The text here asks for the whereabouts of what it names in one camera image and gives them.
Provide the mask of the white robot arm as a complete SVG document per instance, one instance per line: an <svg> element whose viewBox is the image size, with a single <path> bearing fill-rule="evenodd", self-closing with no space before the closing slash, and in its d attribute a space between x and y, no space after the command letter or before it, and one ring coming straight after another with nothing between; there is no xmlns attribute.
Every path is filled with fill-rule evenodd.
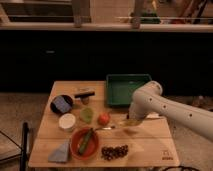
<svg viewBox="0 0 213 171"><path fill-rule="evenodd" d="M143 121L150 112L156 112L213 141L213 112L169 100L162 93L162 86L156 81L137 88L132 94L129 118Z"/></svg>

